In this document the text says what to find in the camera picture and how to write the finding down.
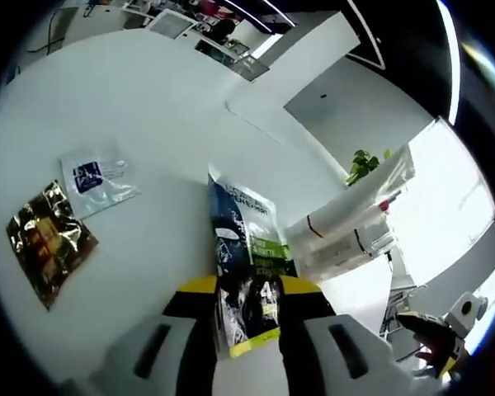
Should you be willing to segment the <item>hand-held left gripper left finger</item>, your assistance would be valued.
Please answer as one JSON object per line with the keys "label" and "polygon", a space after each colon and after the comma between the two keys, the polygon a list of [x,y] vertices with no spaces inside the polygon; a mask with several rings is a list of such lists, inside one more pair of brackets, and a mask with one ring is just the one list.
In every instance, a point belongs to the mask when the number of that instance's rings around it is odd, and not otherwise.
{"label": "hand-held left gripper left finger", "polygon": [[211,395],[216,281],[215,276],[188,281],[160,314],[122,334],[94,378],[99,394]]}

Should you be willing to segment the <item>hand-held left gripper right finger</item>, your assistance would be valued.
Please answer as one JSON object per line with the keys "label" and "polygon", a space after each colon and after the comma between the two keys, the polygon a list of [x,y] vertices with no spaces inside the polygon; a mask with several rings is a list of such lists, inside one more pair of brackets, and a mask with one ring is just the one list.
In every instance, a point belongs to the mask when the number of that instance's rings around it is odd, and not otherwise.
{"label": "hand-held left gripper right finger", "polygon": [[311,282],[280,278],[279,348],[290,395],[396,395],[392,348]]}

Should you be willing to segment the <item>person's right hand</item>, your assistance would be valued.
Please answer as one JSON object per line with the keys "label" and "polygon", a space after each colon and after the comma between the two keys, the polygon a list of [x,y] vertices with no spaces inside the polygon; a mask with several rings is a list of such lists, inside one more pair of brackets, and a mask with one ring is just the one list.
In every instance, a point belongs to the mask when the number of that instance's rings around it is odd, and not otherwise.
{"label": "person's right hand", "polygon": [[421,345],[414,356],[421,360],[425,366],[433,366],[436,363],[436,352],[437,349],[434,347]]}

